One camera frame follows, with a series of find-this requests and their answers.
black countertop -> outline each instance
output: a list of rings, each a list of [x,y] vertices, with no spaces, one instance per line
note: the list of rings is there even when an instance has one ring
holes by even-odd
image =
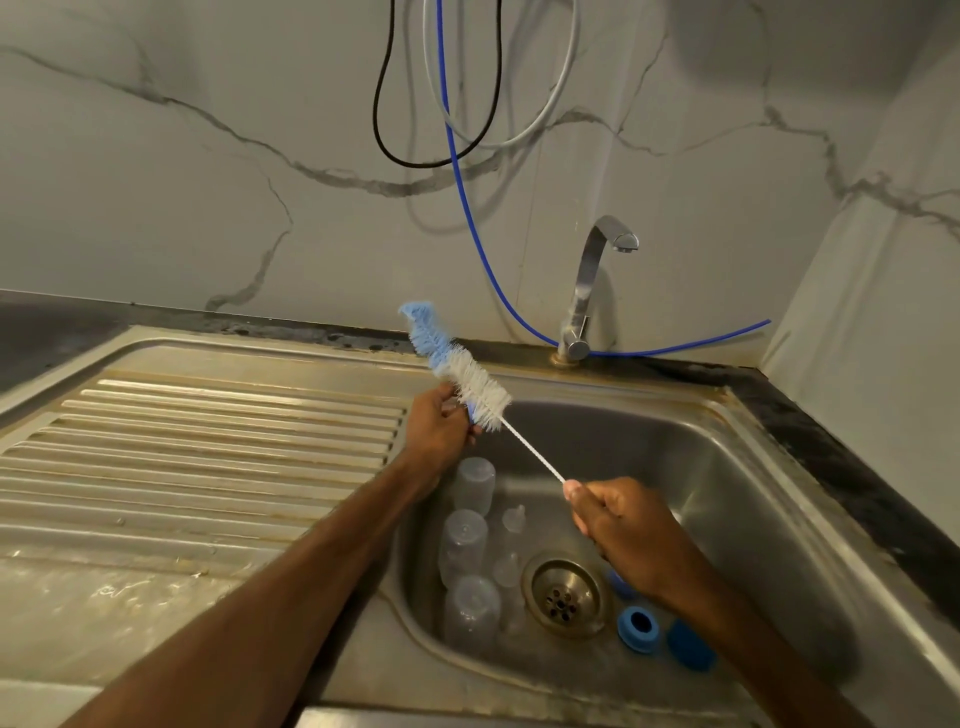
[[[0,292],[0,391],[37,376],[131,326],[325,344],[341,349],[412,352],[396,331],[343,328],[224,313]],[[547,366],[544,347],[464,342],[482,361]],[[835,440],[756,369],[666,359],[590,359],[604,375],[727,387],[811,473],[877,546],[960,629],[960,546]]]

drain strainer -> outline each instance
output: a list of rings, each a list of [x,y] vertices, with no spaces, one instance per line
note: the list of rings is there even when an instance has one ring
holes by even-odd
[[[523,596],[537,621],[557,634],[588,637],[603,628],[607,599],[600,582],[565,554],[532,559],[523,572]]]

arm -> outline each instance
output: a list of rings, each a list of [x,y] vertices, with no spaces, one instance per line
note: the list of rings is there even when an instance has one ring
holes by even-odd
[[[407,446],[272,564],[187,624],[62,728],[274,728],[400,515],[472,437],[444,385],[420,395]]]
[[[564,494],[577,527],[642,594],[681,617],[737,671],[780,728],[869,728],[870,722],[728,585],[673,518],[660,495],[631,478]]]

blue cable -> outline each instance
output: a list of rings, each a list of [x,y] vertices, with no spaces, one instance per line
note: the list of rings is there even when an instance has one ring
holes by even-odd
[[[446,108],[447,112],[449,112],[450,103],[446,92],[446,57],[444,54],[444,0],[437,0],[437,60],[440,66],[440,91],[444,100],[444,107]],[[457,159],[457,145],[453,139],[453,130],[451,130],[449,125],[445,122],[444,126],[446,128],[446,145],[449,147],[450,159],[453,162],[453,179],[456,181],[457,191],[460,193],[460,203],[464,208],[464,215],[467,218],[467,227],[470,229],[470,235],[473,237],[473,244],[476,246],[477,253],[480,255],[480,262],[483,263],[484,270],[487,272],[487,278],[490,279],[490,283],[493,285],[493,290],[496,291],[497,297],[500,299],[500,302],[503,303],[504,307],[510,312],[510,315],[513,316],[522,327],[526,328],[530,333],[532,333],[541,341],[546,342],[550,346],[557,346],[557,342],[555,340],[551,339],[549,336],[543,335],[523,320],[523,317],[517,313],[510,301],[507,300],[507,297],[503,293],[503,289],[500,288],[500,283],[497,282],[496,276],[493,274],[493,268],[490,267],[490,261],[487,260],[487,253],[483,249],[483,243],[480,242],[480,233],[477,232],[476,224],[473,222],[473,213],[470,211],[470,203],[467,200],[467,191],[464,189],[464,178],[460,174],[460,161]],[[753,324],[752,326],[738,328],[736,331],[720,334],[719,336],[711,336],[709,339],[690,341],[686,344],[677,344],[672,347],[663,347],[662,349],[651,349],[648,352],[590,352],[590,356],[654,356],[661,353],[682,352],[686,349],[695,349],[697,347],[703,347],[706,344],[715,344],[718,341],[733,339],[735,336],[741,336],[745,333],[749,333],[750,331],[756,331],[758,328],[763,328],[770,323],[772,323],[770,319],[764,319],[763,321]]]

brush head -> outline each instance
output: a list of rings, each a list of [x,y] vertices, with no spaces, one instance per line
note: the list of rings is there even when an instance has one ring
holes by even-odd
[[[400,313],[410,322],[414,350],[427,357],[436,376],[457,385],[457,399],[467,406],[473,422],[486,430],[498,430],[503,411],[513,400],[507,390],[437,325],[432,303],[405,303]]]

